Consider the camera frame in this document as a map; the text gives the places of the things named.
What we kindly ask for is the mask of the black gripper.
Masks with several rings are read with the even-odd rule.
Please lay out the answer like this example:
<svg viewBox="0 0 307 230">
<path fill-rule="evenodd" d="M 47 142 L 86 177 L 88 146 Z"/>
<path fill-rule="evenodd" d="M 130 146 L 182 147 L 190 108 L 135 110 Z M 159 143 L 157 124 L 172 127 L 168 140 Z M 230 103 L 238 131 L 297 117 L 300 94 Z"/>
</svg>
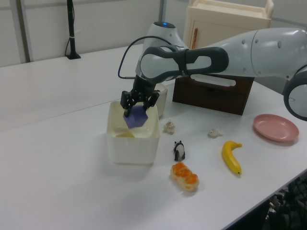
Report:
<svg viewBox="0 0 307 230">
<path fill-rule="evenodd" d="M 124 109 L 124 116 L 128 117 L 130 115 L 132 107 L 137 103 L 138 96 L 145 96 L 142 106 L 144 111 L 153 107 L 159 98 L 159 92 L 154 91 L 155 86 L 155 83 L 152 84 L 136 75 L 132 91 L 122 91 L 121 94 L 120 105 Z"/>
</svg>

